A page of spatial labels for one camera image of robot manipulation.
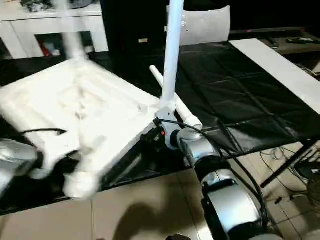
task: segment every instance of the black fabric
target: black fabric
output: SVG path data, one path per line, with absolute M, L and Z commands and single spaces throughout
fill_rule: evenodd
M 138 88 L 160 97 L 161 88 L 149 70 L 163 73 L 164 51 L 148 55 L 94 53 L 90 58 Z M 4 86 L 64 61 L 41 57 L 0 61 Z M 204 129 L 234 156 L 294 143 L 320 135 L 320 117 L 262 68 L 229 43 L 183 46 L 180 51 L 176 92 L 202 121 Z M 15 133 L 0 118 L 1 135 Z M 62 160 L 42 181 L 17 178 L 0 199 L 0 214 L 47 205 L 66 199 L 62 192 L 65 172 L 76 162 Z M 154 178 L 189 168 L 183 156 L 164 141 L 142 140 L 114 169 L 113 179 L 102 181 L 102 190 Z M 130 169 L 118 177 L 119 173 Z

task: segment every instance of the white plastic panel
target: white plastic panel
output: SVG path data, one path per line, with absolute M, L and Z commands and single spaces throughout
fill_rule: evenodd
M 0 89 L 1 114 L 18 131 L 67 131 L 27 133 L 45 157 L 44 170 L 32 177 L 43 178 L 65 154 L 82 152 L 65 185 L 74 198 L 97 190 L 100 177 L 153 127 L 158 104 L 158 98 L 88 60 L 67 60 Z
M 320 114 L 319 81 L 258 39 L 230 43 Z
M 230 6 L 210 11 L 183 11 L 180 45 L 225 42 L 230 26 Z

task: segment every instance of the metal bracket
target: metal bracket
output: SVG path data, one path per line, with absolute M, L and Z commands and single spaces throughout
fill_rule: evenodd
M 164 119 L 164 120 L 170 120 L 170 121 L 176 121 L 176 122 L 178 121 L 176 119 L 174 113 L 168 107 L 165 107 L 165 108 L 159 110 L 155 114 L 155 116 L 158 119 Z M 181 130 L 181 128 L 179 127 L 179 125 L 174 124 L 174 123 L 169 123 L 169 122 L 162 122 L 161 125 L 164 129 L 164 132 L 165 132 L 164 141 L 165 141 L 166 146 L 171 150 L 177 150 L 178 149 L 177 147 L 174 147 L 171 145 L 170 138 L 171 138 L 171 134 L 175 130 Z

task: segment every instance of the robotic arm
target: robotic arm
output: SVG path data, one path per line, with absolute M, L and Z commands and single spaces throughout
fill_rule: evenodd
M 164 129 L 167 147 L 182 151 L 195 170 L 202 186 L 205 219 L 214 239 L 282 239 L 268 233 L 263 214 L 239 185 L 230 164 L 201 131 L 181 129 L 169 108 L 160 110 L 156 117 L 156 125 Z

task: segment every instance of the white cabinet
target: white cabinet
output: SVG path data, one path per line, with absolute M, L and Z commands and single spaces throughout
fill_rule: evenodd
M 90 46 L 86 48 L 88 51 L 92 48 L 95 52 L 109 50 L 99 3 L 72 9 L 69 14 L 75 19 L 75 31 L 80 32 L 83 43 Z M 63 32 L 64 23 L 59 12 L 29 12 L 19 1 L 4 3 L 0 0 L 0 55 L 5 52 L 5 58 L 43 57 L 48 52 L 64 51 Z
M 37 36 L 64 32 L 61 18 L 16 20 L 11 24 L 29 58 L 44 56 Z M 108 51 L 102 15 L 75 17 L 75 27 L 76 32 L 90 32 L 96 52 Z
M 0 41 L 13 59 L 28 57 L 9 21 L 0 22 Z

